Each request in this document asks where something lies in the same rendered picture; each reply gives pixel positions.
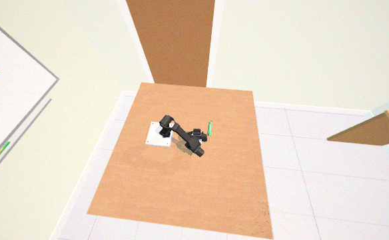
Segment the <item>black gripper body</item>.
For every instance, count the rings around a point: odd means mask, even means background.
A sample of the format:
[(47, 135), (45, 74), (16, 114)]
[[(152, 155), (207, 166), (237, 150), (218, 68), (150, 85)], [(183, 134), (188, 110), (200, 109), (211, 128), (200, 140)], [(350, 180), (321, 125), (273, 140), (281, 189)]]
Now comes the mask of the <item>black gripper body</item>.
[(207, 136), (206, 136), (206, 134), (202, 134), (201, 136), (191, 135), (191, 137), (192, 137), (193, 139), (201, 139), (202, 142), (207, 142)]

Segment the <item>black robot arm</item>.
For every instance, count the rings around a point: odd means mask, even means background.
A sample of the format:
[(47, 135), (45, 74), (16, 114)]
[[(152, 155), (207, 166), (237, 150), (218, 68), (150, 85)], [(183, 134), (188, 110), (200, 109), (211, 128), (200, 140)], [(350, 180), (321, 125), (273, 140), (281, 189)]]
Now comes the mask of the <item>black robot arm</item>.
[(194, 154), (197, 154), (199, 157), (204, 155), (204, 150), (200, 148), (200, 141), (198, 139), (193, 139), (176, 122), (172, 127), (169, 127), (171, 121), (175, 122), (174, 118), (169, 115), (165, 115), (159, 122), (162, 127), (162, 130), (159, 133), (163, 136), (163, 138), (170, 137), (171, 131), (174, 131), (186, 141), (185, 147), (191, 150)]

